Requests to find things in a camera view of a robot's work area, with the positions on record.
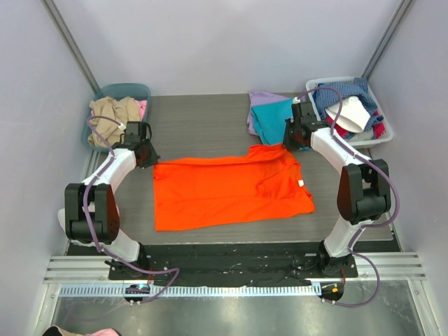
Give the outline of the orange t shirt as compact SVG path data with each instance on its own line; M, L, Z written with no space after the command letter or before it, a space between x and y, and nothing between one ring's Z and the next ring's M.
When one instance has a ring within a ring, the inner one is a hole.
M243 156L186 157L153 169L155 230L172 232L312 214L301 165L282 144Z

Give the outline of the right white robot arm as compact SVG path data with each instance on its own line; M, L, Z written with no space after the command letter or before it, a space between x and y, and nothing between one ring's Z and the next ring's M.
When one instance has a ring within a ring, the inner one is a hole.
M297 97L286 119L283 144L289 150L310 148L323 156L339 174L339 217L331 233L320 243L316 268L324 277L334 277L349 265L352 250L366 228L391 208L389 167L371 160L351 147L326 121L318 120L309 102Z

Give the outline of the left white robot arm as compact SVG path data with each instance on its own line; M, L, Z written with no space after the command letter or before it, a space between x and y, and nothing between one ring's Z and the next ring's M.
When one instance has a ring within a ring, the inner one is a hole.
M105 143L106 160L91 176L65 188L58 220L71 242L94 246L124 264L133 279L142 279L149 270L146 252L120 229L115 192L130 172L155 165L160 156L151 143L152 130L147 122L118 123L118 129L123 132L119 140Z

